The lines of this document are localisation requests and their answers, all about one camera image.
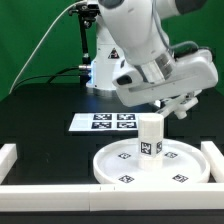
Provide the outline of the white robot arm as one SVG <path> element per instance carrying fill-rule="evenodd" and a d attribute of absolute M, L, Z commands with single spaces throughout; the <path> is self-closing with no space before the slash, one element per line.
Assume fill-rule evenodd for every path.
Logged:
<path fill-rule="evenodd" d="M 97 6 L 97 54 L 91 63 L 90 92 L 137 106 L 161 100 L 163 116 L 186 117 L 197 95 L 215 86 L 218 73 L 212 52 L 192 41 L 188 53 L 176 46 L 161 27 L 163 19 L 201 9 L 207 0 L 87 0 Z"/>

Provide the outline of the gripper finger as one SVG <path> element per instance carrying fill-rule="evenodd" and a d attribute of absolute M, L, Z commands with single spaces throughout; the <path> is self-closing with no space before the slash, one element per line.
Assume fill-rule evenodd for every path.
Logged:
<path fill-rule="evenodd" d="M 166 118 L 177 108 L 178 101 L 176 99 L 168 98 L 163 100 L 163 103 L 164 106 L 157 111 L 157 114 L 160 114 Z"/>
<path fill-rule="evenodd" d="M 201 93 L 201 90 L 189 93 L 185 100 L 181 103 L 184 109 L 190 109 L 198 103 L 197 96 Z"/>

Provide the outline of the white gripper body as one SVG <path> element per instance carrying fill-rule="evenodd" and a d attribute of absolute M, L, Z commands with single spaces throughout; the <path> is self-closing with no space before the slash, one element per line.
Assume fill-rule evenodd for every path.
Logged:
<path fill-rule="evenodd" d="M 137 66 L 122 58 L 116 64 L 114 73 L 128 68 L 135 68 L 143 78 L 137 87 L 115 87 L 119 99 L 128 107 L 204 90 L 218 82 L 211 53 L 191 53 L 177 59 L 162 54 L 148 64 Z"/>

